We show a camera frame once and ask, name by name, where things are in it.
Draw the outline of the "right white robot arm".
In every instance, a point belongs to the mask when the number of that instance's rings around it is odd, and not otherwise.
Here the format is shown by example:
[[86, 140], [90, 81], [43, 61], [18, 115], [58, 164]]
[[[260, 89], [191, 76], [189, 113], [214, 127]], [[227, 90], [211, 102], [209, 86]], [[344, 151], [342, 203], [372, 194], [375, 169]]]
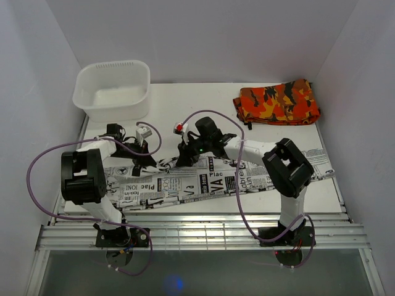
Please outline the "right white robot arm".
[[233, 133], [222, 133], [210, 117], [201, 118], [195, 126], [198, 134], [192, 133], [187, 123], [177, 123], [173, 129], [182, 137], [177, 166], [190, 167], [201, 154], [211, 152], [219, 158], [265, 167], [280, 193], [280, 219], [276, 227], [260, 228], [252, 234], [253, 238], [262, 246], [315, 244], [314, 226], [306, 226], [311, 219], [304, 214], [305, 194], [314, 169], [292, 140], [283, 138], [276, 143], [246, 140]]

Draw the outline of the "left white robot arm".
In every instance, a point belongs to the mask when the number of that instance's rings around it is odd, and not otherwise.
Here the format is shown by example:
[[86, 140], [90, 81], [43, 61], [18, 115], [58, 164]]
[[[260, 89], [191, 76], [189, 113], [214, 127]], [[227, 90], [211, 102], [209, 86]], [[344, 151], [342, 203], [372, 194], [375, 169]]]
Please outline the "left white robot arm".
[[131, 175], [134, 177], [140, 177], [146, 167], [156, 167], [146, 141], [152, 135], [152, 129], [142, 121], [138, 124], [140, 127], [132, 137], [133, 142], [128, 141], [129, 137], [121, 125], [111, 123], [97, 140], [61, 156], [61, 193], [64, 200], [89, 211], [93, 218], [99, 220], [94, 227], [101, 237], [120, 247], [129, 243], [131, 232], [121, 225], [125, 222], [124, 216], [107, 196], [102, 162], [109, 157], [131, 159]]

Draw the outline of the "newspaper print trousers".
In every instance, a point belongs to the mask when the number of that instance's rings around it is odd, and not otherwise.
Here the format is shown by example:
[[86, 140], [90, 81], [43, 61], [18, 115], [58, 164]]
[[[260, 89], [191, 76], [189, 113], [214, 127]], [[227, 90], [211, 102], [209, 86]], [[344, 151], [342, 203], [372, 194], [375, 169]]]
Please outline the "newspaper print trousers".
[[275, 188], [264, 166], [247, 161], [225, 160], [213, 155], [199, 157], [191, 167], [177, 168], [177, 158], [162, 159], [156, 167], [105, 168], [107, 196], [117, 208], [150, 210], [235, 194], [271, 191]]

